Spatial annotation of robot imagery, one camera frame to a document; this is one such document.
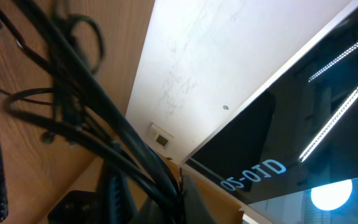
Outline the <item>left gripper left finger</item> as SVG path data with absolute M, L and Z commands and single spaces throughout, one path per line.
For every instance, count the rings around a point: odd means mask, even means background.
M 154 204 L 147 199 L 140 210 L 127 184 L 127 177 L 104 162 L 96 190 L 68 192 L 48 214 L 52 224 L 153 223 Z

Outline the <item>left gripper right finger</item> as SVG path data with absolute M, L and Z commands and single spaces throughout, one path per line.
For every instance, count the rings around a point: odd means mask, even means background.
M 217 224 L 204 203 L 195 181 L 189 176 L 181 178 L 181 201 L 186 224 Z

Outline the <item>dark glass window panel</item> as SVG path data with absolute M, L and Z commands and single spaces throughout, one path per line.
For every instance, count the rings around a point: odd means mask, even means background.
M 186 165 L 245 204 L 358 178 L 358 8 Z

